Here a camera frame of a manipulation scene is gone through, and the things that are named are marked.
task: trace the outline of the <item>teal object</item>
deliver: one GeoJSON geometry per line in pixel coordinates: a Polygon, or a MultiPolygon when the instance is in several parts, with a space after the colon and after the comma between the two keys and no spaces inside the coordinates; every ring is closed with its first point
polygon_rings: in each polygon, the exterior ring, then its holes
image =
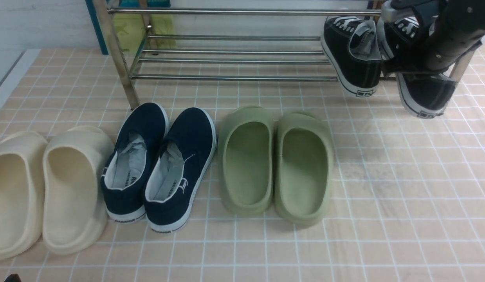
{"type": "MultiPolygon", "coordinates": [[[[103,55],[108,55],[108,49],[106,48],[105,40],[103,39],[103,33],[101,32],[101,28],[99,27],[98,18],[96,16],[96,10],[94,9],[94,5],[92,0],[86,0],[87,11],[89,12],[89,16],[91,18],[92,26],[94,27],[94,33],[98,39],[99,48],[103,55]]],[[[147,1],[149,7],[171,7],[171,0],[148,0],[147,1]]],[[[137,0],[121,0],[119,7],[139,7],[137,0]]]]}
{"type": "MultiPolygon", "coordinates": [[[[121,0],[119,7],[125,8],[136,8],[140,5],[138,4],[138,0],[121,0]]],[[[160,7],[171,7],[171,0],[148,0],[148,7],[152,8],[160,8],[160,7]]]]}

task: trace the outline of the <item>tiled floor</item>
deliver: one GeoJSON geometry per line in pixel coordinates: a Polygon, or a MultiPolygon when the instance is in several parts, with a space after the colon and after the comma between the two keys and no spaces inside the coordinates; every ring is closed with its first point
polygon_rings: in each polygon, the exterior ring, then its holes
{"type": "MultiPolygon", "coordinates": [[[[19,130],[54,136],[96,125],[115,138],[129,113],[112,61],[96,50],[42,50],[0,112],[0,139],[19,130]]],[[[181,74],[317,74],[327,67],[157,66],[181,74]]],[[[235,218],[221,205],[216,161],[190,221],[162,235],[146,222],[108,222],[99,241],[65,257],[42,241],[0,261],[0,280],[24,282],[484,282],[485,47],[474,57],[446,114],[410,117],[395,82],[372,98],[344,97],[337,83],[139,81],[142,102],[172,119],[187,107],[217,122],[259,104],[275,119],[304,109],[326,120],[337,163],[327,217],[310,228],[273,208],[235,218]]]]}

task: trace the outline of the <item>black canvas sneaker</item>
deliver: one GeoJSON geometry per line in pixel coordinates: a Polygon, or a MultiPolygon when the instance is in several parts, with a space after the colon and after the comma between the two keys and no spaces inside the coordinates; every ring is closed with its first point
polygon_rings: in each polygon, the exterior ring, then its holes
{"type": "Polygon", "coordinates": [[[375,93],[382,58],[374,21],[361,21],[355,16],[327,20],[321,43],[345,94],[364,98],[375,93]]]}
{"type": "MultiPolygon", "coordinates": [[[[385,23],[380,18],[377,33],[385,59],[392,59],[410,48],[418,29],[415,18],[404,18],[394,23],[385,23]]],[[[424,119],[442,115],[457,86],[455,80],[443,74],[415,76],[396,73],[396,79],[404,108],[412,116],[424,119]]]]}

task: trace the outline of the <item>cream slipper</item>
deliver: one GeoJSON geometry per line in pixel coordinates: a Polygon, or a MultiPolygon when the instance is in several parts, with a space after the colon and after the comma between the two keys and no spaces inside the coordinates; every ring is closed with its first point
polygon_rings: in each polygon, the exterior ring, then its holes
{"type": "Polygon", "coordinates": [[[42,236],[51,252],[78,252],[103,232],[107,214],[99,176],[113,150],[110,138],[91,126],[74,127],[47,146],[42,236]]]}
{"type": "Polygon", "coordinates": [[[40,237],[46,145],[36,132],[19,132],[0,143],[0,259],[19,255],[40,237]]]}

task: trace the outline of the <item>slipper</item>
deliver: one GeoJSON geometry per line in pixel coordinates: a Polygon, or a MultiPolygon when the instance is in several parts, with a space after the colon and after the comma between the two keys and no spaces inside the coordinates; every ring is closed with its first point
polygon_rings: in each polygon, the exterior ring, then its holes
{"type": "Polygon", "coordinates": [[[18,132],[0,143],[0,259],[19,255],[40,237],[46,145],[36,132],[18,132]]]}
{"type": "Polygon", "coordinates": [[[103,232],[107,214],[99,176],[113,146],[103,131],[87,125],[54,137],[47,146],[42,236],[51,252],[78,252],[103,232]]]}
{"type": "Polygon", "coordinates": [[[285,114],[276,143],[275,207],[292,222],[313,225],[323,219],[334,151],[329,128],[304,113],[285,114]]]}
{"type": "Polygon", "coordinates": [[[220,195],[237,215],[263,213],[272,200],[272,114],[243,107],[228,115],[219,133],[220,195]]]}

